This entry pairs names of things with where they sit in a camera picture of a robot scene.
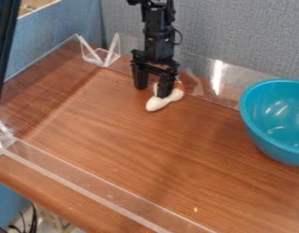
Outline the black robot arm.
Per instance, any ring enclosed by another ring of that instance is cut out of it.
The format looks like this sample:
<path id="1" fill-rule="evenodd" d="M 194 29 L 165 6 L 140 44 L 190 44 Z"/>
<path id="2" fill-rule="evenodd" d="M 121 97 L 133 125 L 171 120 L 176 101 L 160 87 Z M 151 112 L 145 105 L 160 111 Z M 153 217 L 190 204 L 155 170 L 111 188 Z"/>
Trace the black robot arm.
<path id="1" fill-rule="evenodd" d="M 141 5 L 144 22 L 144 50 L 132 49 L 132 77 L 137 89 L 145 89 L 148 76 L 159 76 L 156 96 L 164 98 L 171 94 L 180 64 L 173 58 L 176 28 L 172 0 L 127 0 L 129 5 Z"/>

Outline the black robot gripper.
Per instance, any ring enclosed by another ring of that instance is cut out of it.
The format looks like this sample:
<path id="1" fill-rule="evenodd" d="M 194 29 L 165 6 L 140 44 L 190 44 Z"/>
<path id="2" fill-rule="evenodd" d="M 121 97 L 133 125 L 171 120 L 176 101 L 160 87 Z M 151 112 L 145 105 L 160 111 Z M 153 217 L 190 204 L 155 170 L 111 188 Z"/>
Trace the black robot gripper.
<path id="1" fill-rule="evenodd" d="M 175 42 L 173 30 L 151 34 L 144 31 L 143 50 L 132 49 L 132 77 L 137 89 L 148 86 L 151 74 L 159 77 L 156 96 L 164 98 L 173 89 L 175 77 L 178 76 L 179 63 L 173 60 Z"/>

